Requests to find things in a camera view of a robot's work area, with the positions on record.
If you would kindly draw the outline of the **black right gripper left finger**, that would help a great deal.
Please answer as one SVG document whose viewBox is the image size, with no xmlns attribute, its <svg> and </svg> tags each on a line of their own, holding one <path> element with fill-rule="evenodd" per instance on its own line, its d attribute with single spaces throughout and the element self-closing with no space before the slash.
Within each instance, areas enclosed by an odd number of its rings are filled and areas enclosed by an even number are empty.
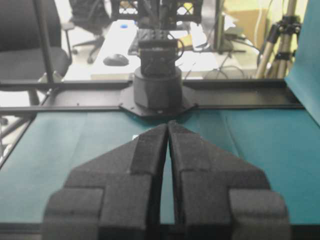
<svg viewBox="0 0 320 240">
<path fill-rule="evenodd" d="M 160 223 L 167 125 L 74 167 L 49 198 L 44 240 L 145 240 Z"/>
</svg>

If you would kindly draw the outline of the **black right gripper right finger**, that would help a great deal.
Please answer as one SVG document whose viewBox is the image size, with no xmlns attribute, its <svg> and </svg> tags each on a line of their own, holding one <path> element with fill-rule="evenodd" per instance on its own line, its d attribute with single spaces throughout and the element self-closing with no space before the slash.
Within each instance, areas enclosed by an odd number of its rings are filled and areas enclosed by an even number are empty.
<svg viewBox="0 0 320 240">
<path fill-rule="evenodd" d="M 285 200 L 262 169 L 174 121 L 168 131 L 174 207 L 186 239 L 291 238 Z"/>
</svg>

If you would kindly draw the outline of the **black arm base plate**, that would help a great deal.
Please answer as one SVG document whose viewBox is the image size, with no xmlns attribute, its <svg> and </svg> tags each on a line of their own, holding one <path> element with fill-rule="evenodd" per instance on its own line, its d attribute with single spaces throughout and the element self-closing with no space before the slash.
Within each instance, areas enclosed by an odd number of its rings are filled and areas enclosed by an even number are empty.
<svg viewBox="0 0 320 240">
<path fill-rule="evenodd" d="M 119 108 L 144 119 L 174 118 L 198 107 L 193 89 L 148 89 L 131 85 L 120 91 Z"/>
</svg>

